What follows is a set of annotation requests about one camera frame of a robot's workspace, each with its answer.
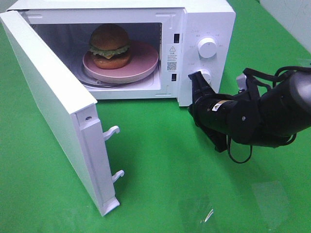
microwave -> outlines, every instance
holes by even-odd
[[[103,132],[97,100],[188,106],[196,71],[218,91],[235,12],[225,0],[18,0],[0,18],[38,109],[103,216],[120,204],[113,183],[124,171],[111,174],[105,141],[120,129]],[[84,59],[92,32],[106,23],[152,48],[152,69],[127,83],[94,76]]]

pink plate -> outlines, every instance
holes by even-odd
[[[131,60],[119,69],[98,68],[90,58],[91,52],[83,56],[87,75],[106,83],[132,83],[146,78],[157,66],[159,54],[151,45],[141,41],[131,41]]]

hamburger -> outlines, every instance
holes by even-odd
[[[92,33],[89,41],[91,59],[102,69],[125,66],[131,58],[127,32],[116,24],[102,24]]]

lettuce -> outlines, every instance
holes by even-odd
[[[94,55],[98,54],[98,55],[103,56],[107,59],[110,59],[114,55],[126,52],[129,49],[130,45],[125,45],[125,46],[118,48],[116,50],[100,50],[99,48],[97,48],[91,44],[89,45],[89,47],[90,47],[89,51],[92,52]]]

qr code sticker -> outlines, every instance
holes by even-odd
[[[168,62],[167,63],[167,70],[176,70],[177,62]]]

